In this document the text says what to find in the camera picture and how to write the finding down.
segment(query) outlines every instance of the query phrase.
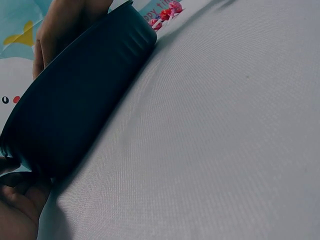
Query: yellow shape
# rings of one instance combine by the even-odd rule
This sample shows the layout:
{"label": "yellow shape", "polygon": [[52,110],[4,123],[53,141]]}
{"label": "yellow shape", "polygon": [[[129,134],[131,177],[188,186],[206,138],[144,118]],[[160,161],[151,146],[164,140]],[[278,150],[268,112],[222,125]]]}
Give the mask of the yellow shape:
{"label": "yellow shape", "polygon": [[22,34],[15,34],[8,36],[4,41],[3,45],[13,44],[13,43],[19,43],[19,44],[25,44],[29,47],[32,47],[34,43],[33,38],[33,22],[28,21],[23,28]]}

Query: gray fabric surface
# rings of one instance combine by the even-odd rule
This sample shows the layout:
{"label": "gray fabric surface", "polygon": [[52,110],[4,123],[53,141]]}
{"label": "gray fabric surface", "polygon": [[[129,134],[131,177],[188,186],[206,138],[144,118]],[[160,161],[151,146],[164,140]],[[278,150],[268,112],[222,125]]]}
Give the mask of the gray fabric surface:
{"label": "gray fabric surface", "polygon": [[183,4],[39,239],[320,238],[320,1]]}

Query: finger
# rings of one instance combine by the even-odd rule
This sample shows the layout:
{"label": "finger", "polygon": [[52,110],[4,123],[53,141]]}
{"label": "finger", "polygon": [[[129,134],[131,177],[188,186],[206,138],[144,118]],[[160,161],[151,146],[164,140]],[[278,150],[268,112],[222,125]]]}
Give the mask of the finger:
{"label": "finger", "polygon": [[18,193],[13,187],[1,186],[0,196],[4,198],[4,201],[16,208],[21,213],[30,218],[36,226],[39,224],[39,217],[37,209],[34,204],[24,195]]}
{"label": "finger", "polygon": [[28,189],[34,184],[31,180],[19,182],[15,187],[15,191],[21,195],[25,195]]}
{"label": "finger", "polygon": [[20,162],[14,160],[13,158],[5,158],[0,156],[0,175],[13,171],[20,167]]}
{"label": "finger", "polygon": [[44,68],[59,54],[59,42],[73,32],[79,21],[83,0],[54,0],[45,16],[40,41]]}
{"label": "finger", "polygon": [[34,180],[35,178],[31,172],[11,172],[0,177],[0,184],[14,188],[19,183],[25,181],[30,182],[32,179]]}
{"label": "finger", "polygon": [[44,68],[45,65],[44,58],[42,55],[41,43],[39,40],[36,40],[34,45],[34,60],[32,68],[32,75],[34,80],[39,76],[39,74],[44,70]]}
{"label": "finger", "polygon": [[41,178],[25,193],[25,196],[34,204],[39,216],[48,200],[50,190],[51,180],[49,178]]}

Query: red candy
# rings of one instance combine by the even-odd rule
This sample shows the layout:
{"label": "red candy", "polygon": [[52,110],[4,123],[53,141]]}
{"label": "red candy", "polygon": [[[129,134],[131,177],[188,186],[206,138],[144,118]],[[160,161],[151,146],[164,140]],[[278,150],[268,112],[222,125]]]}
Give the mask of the red candy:
{"label": "red candy", "polygon": [[[155,25],[155,23],[158,21],[158,19],[151,19],[149,21],[149,25],[151,27],[153,27],[153,25]],[[159,22],[157,26],[154,27],[154,30],[159,30],[162,27],[162,22]]]}
{"label": "red candy", "polygon": [[167,21],[170,18],[170,14],[171,14],[171,9],[169,8],[169,9],[163,9],[159,15],[162,21]]}
{"label": "red candy", "polygon": [[179,13],[181,13],[183,11],[181,4],[179,2],[177,2],[177,1],[170,2],[169,3],[169,8],[175,14],[179,14]]}

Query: dark blue cylindrical object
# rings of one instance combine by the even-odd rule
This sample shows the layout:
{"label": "dark blue cylindrical object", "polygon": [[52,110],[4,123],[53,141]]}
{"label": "dark blue cylindrical object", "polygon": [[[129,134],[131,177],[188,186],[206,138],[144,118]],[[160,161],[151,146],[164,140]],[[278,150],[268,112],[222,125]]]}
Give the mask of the dark blue cylindrical object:
{"label": "dark blue cylindrical object", "polygon": [[132,1],[103,17],[39,75],[9,116],[0,150],[64,175],[86,154],[157,40]]}

